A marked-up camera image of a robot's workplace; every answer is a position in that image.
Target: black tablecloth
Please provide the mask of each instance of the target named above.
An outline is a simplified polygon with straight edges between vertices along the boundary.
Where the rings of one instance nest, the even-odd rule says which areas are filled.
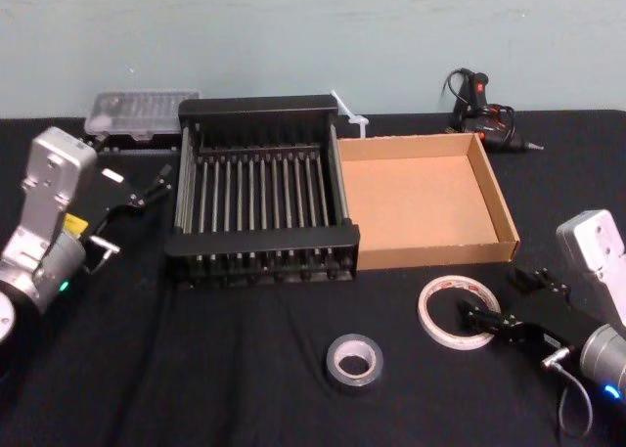
[[[440,132],[439,114],[374,115],[371,134]],[[80,119],[0,121],[0,242],[16,226],[33,136],[49,125],[80,134]],[[344,130],[355,126],[342,126]],[[522,245],[517,262],[547,266],[573,285],[575,304],[600,315],[569,271],[558,224],[608,208],[626,234],[626,114],[521,112],[518,129],[543,153],[490,156]],[[170,156],[105,156],[137,185]],[[496,340],[476,351],[438,345],[416,316],[430,279],[463,274],[516,298],[506,264],[362,272],[354,283],[171,291],[162,244],[171,207],[110,231],[123,253],[77,278],[53,305],[29,364],[4,387],[0,445],[554,446],[561,380]],[[346,396],[323,361],[339,335],[374,339],[384,353],[378,390]],[[626,414],[590,385],[596,421],[585,441],[626,445]],[[582,426],[584,412],[569,420]]]

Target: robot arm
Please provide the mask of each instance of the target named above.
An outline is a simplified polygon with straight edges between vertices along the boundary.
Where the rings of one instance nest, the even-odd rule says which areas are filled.
[[[120,251],[97,234],[117,216],[141,212],[171,190],[165,181],[169,165],[138,193],[121,175],[97,171],[96,161],[95,149],[56,127],[32,141],[22,218],[0,259],[0,379],[68,280],[86,269],[90,254],[102,254],[96,268],[86,269],[93,273]]]

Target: open cardboard tray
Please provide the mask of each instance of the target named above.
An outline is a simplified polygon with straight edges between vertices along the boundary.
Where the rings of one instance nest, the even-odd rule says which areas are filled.
[[[519,235],[475,134],[339,141],[358,269],[510,261]]]

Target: power cord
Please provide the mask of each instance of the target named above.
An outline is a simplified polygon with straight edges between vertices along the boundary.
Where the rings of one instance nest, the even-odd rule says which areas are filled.
[[[589,393],[587,393],[587,390],[585,389],[583,384],[580,382],[580,380],[577,379],[575,376],[573,376],[566,369],[564,369],[563,366],[559,363],[559,361],[563,360],[567,356],[569,356],[569,349],[567,349],[566,347],[563,347],[559,349],[558,351],[556,351],[554,354],[544,359],[542,364],[544,368],[548,370],[553,370],[561,374],[562,376],[564,376],[569,382],[571,382],[574,386],[576,386],[576,388],[578,388],[578,390],[580,391],[581,395],[583,395],[583,399],[585,400],[585,405],[587,407],[587,425],[585,426],[585,429],[579,433],[572,432],[565,425],[563,409],[565,406],[565,399],[567,398],[567,394],[569,393],[569,385],[566,385],[565,388],[563,389],[563,392],[560,395],[560,401],[559,401],[559,428],[560,430],[564,434],[570,437],[582,439],[587,434],[589,434],[589,432],[591,431],[591,427],[594,424],[594,408],[592,406]]]

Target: white tape roll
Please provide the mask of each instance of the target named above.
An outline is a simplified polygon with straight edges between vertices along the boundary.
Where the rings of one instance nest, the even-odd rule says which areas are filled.
[[[457,349],[461,351],[470,351],[487,344],[493,335],[489,333],[481,333],[474,336],[458,336],[444,332],[437,327],[430,315],[428,314],[427,303],[430,297],[442,290],[446,289],[465,289],[480,298],[487,308],[493,312],[500,312],[500,304],[496,299],[496,296],[483,284],[474,279],[466,278],[464,276],[443,276],[441,278],[430,281],[422,289],[420,293],[420,299],[418,300],[418,315],[420,317],[420,323],[424,327],[425,331],[439,344],[443,344],[451,349]]]

